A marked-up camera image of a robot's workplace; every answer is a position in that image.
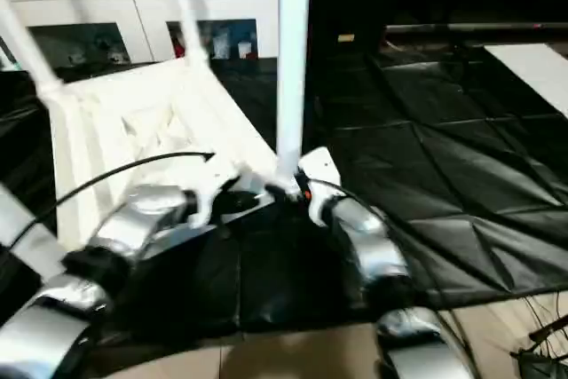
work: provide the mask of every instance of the white cabinet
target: white cabinet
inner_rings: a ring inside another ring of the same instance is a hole
[[[171,24],[179,21],[179,11],[175,0],[135,0],[150,43],[150,49],[156,61],[176,58],[172,39],[177,35]],[[259,58],[272,58],[278,56],[278,0],[193,0],[196,19],[202,23],[201,42],[205,45],[213,44],[218,35],[203,34],[210,32],[210,28],[237,28],[239,36],[229,35],[233,38],[230,45],[240,41],[240,38],[249,39],[256,48]],[[211,26],[211,21],[218,23]]]
[[[133,63],[179,54],[172,41],[179,20],[175,0],[11,1],[54,67],[105,61],[114,57],[107,55],[112,51]],[[244,43],[251,50],[247,58],[278,56],[278,0],[193,0],[193,5],[210,52],[214,42],[228,43],[234,56],[237,43]],[[17,57],[8,35],[0,36]]]
[[[12,6],[53,67],[111,61],[107,57],[113,54],[122,54],[125,62],[154,59],[134,0],[34,0]],[[8,36],[4,41],[16,52]]]

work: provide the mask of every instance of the white panel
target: white panel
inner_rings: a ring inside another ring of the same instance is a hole
[[[175,0],[135,0],[154,59],[175,58],[168,21],[179,21]],[[197,20],[256,20],[258,56],[278,57],[278,0],[193,0]]]
[[[28,27],[114,22],[132,62],[153,60],[134,0],[41,0],[12,2],[12,7]]]
[[[546,44],[485,47],[495,58],[568,116],[568,60]]]

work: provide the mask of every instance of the black cable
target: black cable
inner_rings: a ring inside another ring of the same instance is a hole
[[[526,297],[524,297],[523,300],[525,301],[525,303],[526,303],[527,305],[529,305],[529,308],[530,308],[531,311],[532,311],[532,315],[534,316],[534,318],[536,319],[536,321],[539,323],[540,329],[543,329],[543,328],[544,328],[544,324],[543,324],[542,321],[540,320],[539,314],[536,312],[536,310],[534,309],[534,307],[533,307],[533,305],[531,304],[531,302],[530,302],[530,301],[528,300],[528,298],[526,298]],[[543,343],[546,344],[547,357],[550,358],[550,357],[551,357],[551,354],[552,354],[553,352],[552,352],[551,347],[550,347],[550,341],[548,340],[548,336],[547,336],[547,338],[546,338],[543,342],[541,342],[541,343],[539,344],[539,346],[541,346]]]
[[[344,193],[345,195],[347,195],[348,197],[352,198],[354,201],[359,203],[364,209],[368,210],[372,215],[379,217],[381,220],[383,220],[381,215],[375,209],[373,209],[373,207],[369,203],[367,203],[363,198],[361,198],[359,195],[355,194],[353,191],[350,191],[346,188],[343,188],[342,186],[339,186],[338,184],[334,184],[332,182],[328,182],[328,181],[325,181],[323,179],[309,178],[309,180],[311,182],[316,183],[316,184],[322,184],[324,186],[329,186],[330,188],[334,188],[335,190]],[[414,252],[414,257],[418,260],[418,262],[420,262],[424,271],[426,271],[426,273],[429,275],[430,281],[432,282],[434,289],[438,292],[442,304],[445,305],[445,306],[449,306],[449,304],[447,303],[447,300],[446,300],[446,295],[444,294],[444,291],[442,290],[442,288],[439,286],[438,280],[436,279],[434,272],[430,269],[430,266],[428,265],[428,263],[422,259],[422,254],[419,254],[418,256],[417,256],[417,254],[418,254],[418,251]],[[438,318],[442,319],[443,323],[447,324],[447,321],[444,320],[439,315],[438,311],[437,310],[434,310],[434,311],[436,312]],[[473,354],[471,342],[469,341],[468,336],[465,332],[465,328],[463,327],[462,322],[460,321],[460,319],[458,318],[458,316],[456,315],[454,310],[448,309],[448,312],[449,312],[450,316],[452,317],[452,320],[454,321],[455,326],[458,329],[459,335],[461,336],[461,340],[458,339],[458,343],[461,345],[461,348],[463,349],[464,353],[466,354],[466,356],[469,359],[470,366],[473,369],[473,374],[476,378],[481,379],[479,367],[477,365],[475,356]],[[450,329],[449,332],[451,334],[453,334],[454,336],[456,336],[456,334],[455,334],[455,332],[453,332],[453,330]]]
[[[557,320],[560,320],[560,292],[556,292],[556,316],[557,316]],[[560,329],[562,334],[564,335],[564,338],[566,339],[566,342],[568,343],[568,333],[566,333],[566,329],[565,328],[561,328]]]
[[[125,170],[136,168],[137,166],[141,166],[141,165],[146,164],[146,163],[157,162],[159,160],[170,159],[170,158],[174,158],[174,157],[195,157],[195,156],[203,157],[207,161],[212,155],[213,154],[211,154],[211,153],[200,153],[200,152],[193,152],[193,151],[184,151],[184,152],[179,152],[179,153],[167,153],[167,154],[154,155],[152,157],[146,157],[145,159],[142,159],[142,160],[136,160],[135,162],[130,162],[130,163],[124,164],[123,166],[112,169],[108,172],[105,172],[101,175],[98,175],[97,177],[85,182],[84,184],[78,186],[75,190],[72,190],[69,193],[62,196],[61,198],[57,199],[55,201],[55,203],[53,203],[53,205],[51,205],[48,209],[46,209],[44,212],[42,212],[40,215],[38,215],[35,219],[30,221],[18,233],[16,238],[13,240],[13,242],[10,244],[10,246],[8,248],[6,248],[6,251],[4,252],[4,258],[0,262],[0,273],[4,270],[5,264],[6,264],[6,262],[8,262],[8,259],[10,258],[10,253],[13,251],[13,249],[16,247],[16,245],[24,238],[24,236],[29,232],[29,230],[31,230],[37,224],[41,224],[45,219],[47,219],[55,211],[55,209],[57,207],[59,207],[60,205],[62,205],[66,201],[72,199],[73,197],[75,197],[76,195],[78,195],[82,191],[86,190],[87,188],[90,188],[90,187],[96,185],[97,183],[99,183],[100,181],[104,181],[105,179],[112,177],[113,175],[124,172]]]

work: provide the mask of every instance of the black fabric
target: black fabric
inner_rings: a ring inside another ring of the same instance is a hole
[[[328,145],[344,184],[388,213],[429,304],[566,289],[567,122],[495,59],[475,51],[465,58],[330,60],[325,75],[308,79],[304,150]],[[212,67],[274,146],[276,62]],[[49,127],[36,108],[24,129],[44,139],[27,150],[50,155],[34,163],[36,175],[16,181],[37,180],[33,201],[46,204],[52,178],[38,177],[52,174]],[[0,144],[25,152],[21,140]],[[371,312],[346,288],[346,259],[333,247],[326,230],[288,204],[189,241],[133,273],[100,354],[135,347],[147,359],[202,338],[371,320],[380,301]]]
[[[327,145],[345,185],[389,215],[430,300],[461,306],[563,288],[565,118],[488,54],[382,70],[376,59],[352,62],[341,78],[368,90],[317,79]],[[345,103],[375,116],[348,121]]]
[[[568,378],[568,366],[549,357],[522,352],[517,356],[517,362],[521,379]]]

